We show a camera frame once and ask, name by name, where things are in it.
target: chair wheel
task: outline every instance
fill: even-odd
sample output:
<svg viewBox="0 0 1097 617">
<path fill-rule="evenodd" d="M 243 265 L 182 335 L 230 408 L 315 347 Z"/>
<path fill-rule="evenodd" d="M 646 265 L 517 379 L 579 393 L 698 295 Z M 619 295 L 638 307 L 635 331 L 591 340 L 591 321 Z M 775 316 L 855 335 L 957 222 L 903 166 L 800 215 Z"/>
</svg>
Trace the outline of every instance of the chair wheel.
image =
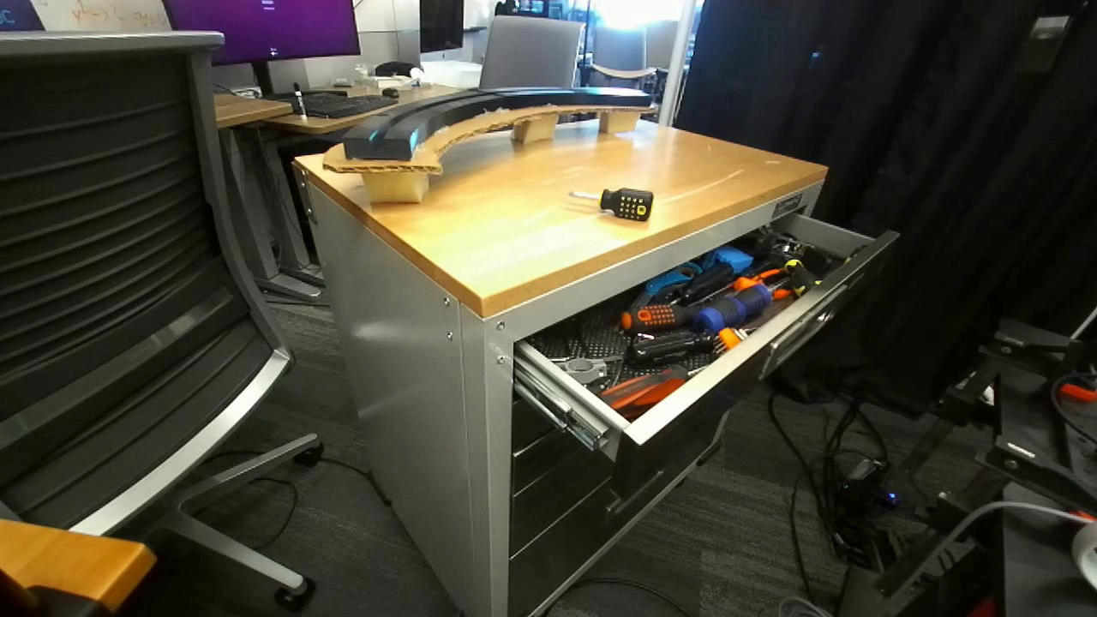
<svg viewBox="0 0 1097 617">
<path fill-rule="evenodd" d="M 290 612 L 302 612 L 314 592 L 315 592 L 315 583 L 305 575 L 302 589 L 278 587 L 274 604 L 283 604 Z"/>
<path fill-rule="evenodd" d="M 323 460 L 323 443 L 315 443 L 315 451 L 305 451 L 295 457 L 300 467 L 315 467 Z"/>
</svg>

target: open drawer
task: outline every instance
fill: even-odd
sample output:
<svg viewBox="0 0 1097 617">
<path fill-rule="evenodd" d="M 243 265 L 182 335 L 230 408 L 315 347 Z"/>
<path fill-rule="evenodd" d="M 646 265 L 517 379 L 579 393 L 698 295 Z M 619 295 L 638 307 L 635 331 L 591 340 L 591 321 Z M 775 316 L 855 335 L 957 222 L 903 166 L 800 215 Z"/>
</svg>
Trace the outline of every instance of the open drawer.
<svg viewBox="0 0 1097 617">
<path fill-rule="evenodd" d="M 844 299 L 898 239 L 898 232 L 862 237 L 811 215 L 788 215 L 758 232 L 811 252 L 818 256 L 812 284 L 802 284 L 788 302 L 771 302 L 758 320 L 739 331 L 733 347 L 660 367 L 632 367 L 635 335 L 613 320 L 635 302 L 635 295 L 624 295 L 517 342 L 514 393 L 560 430 L 572 433 L 587 451 L 619 457 L 622 439 L 646 446 L 727 379 L 763 381 L 781 367 L 835 320 Z M 608 401 L 610 384 L 638 381 L 646 375 L 677 379 L 660 405 L 640 414 L 624 414 Z"/>
</svg>

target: floor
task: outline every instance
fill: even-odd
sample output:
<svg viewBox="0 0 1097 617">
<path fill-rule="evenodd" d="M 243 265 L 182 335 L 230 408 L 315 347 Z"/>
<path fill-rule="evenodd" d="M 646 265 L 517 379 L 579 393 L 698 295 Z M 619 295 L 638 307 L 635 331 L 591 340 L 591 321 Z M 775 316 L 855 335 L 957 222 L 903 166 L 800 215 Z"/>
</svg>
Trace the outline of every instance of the floor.
<svg viewBox="0 0 1097 617">
<path fill-rule="evenodd" d="M 302 433 L 321 433 L 326 457 L 315 467 L 273 475 L 207 508 L 204 518 L 309 573 L 315 592 L 300 612 L 305 617 L 458 617 L 459 612 L 370 484 L 329 310 L 274 302 L 274 316 L 295 364 L 278 384 L 273 408 L 253 414 L 247 433 L 211 470 Z M 824 436 L 842 408 L 775 397 L 775 414 L 807 460 L 824 453 Z M 922 433 L 918 422 L 892 413 L 879 413 L 874 420 L 892 457 L 908 453 L 915 446 L 911 436 Z M 962 439 L 950 457 L 974 460 L 974 451 Z M 927 488 L 932 481 L 932 489 L 957 481 L 950 467 L 938 467 L 932 460 L 918 467 L 918 478 Z M 819 612 L 807 596 L 835 612 L 846 567 L 835 555 L 811 489 L 794 488 L 800 488 L 800 467 L 770 414 L 770 391 L 758 389 L 758 393 L 731 413 L 724 451 L 672 489 L 550 615 L 818 617 Z M 811 589 L 796 571 L 794 521 Z M 188 541 L 170 534 L 147 540 L 157 551 L 157 571 L 126 615 L 290 615 L 274 604 L 268 581 Z"/>
</svg>

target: gray metal desk cabinet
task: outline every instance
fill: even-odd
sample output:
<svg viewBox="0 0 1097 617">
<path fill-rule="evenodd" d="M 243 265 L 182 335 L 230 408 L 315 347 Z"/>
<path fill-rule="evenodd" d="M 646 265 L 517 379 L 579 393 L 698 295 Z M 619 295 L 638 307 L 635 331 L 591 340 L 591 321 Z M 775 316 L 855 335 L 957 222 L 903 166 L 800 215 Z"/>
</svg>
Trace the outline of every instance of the gray metal desk cabinet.
<svg viewBox="0 0 1097 617">
<path fill-rule="evenodd" d="M 542 615 L 717 446 L 711 391 L 779 367 L 892 237 L 811 220 L 819 166 L 651 124 L 565 124 L 531 148 L 484 134 L 444 166 L 426 204 L 370 206 L 358 174 L 300 158 L 381 488 L 467 615 Z M 571 198 L 622 184 L 655 191 L 650 222 Z M 542 332 L 763 225 L 842 265 L 640 420 L 539 351 Z"/>
</svg>

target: black curtain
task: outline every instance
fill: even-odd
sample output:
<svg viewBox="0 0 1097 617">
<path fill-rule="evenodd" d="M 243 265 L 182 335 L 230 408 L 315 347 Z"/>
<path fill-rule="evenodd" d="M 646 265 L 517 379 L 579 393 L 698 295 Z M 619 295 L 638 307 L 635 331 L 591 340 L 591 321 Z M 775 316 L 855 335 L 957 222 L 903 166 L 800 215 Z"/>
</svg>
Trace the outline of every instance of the black curtain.
<svg viewBox="0 0 1097 617">
<path fill-rule="evenodd" d="M 1090 0 L 711 0 L 679 128 L 829 166 L 818 215 L 903 245 L 781 384 L 922 413 L 999 320 L 1097 307 Z"/>
</svg>

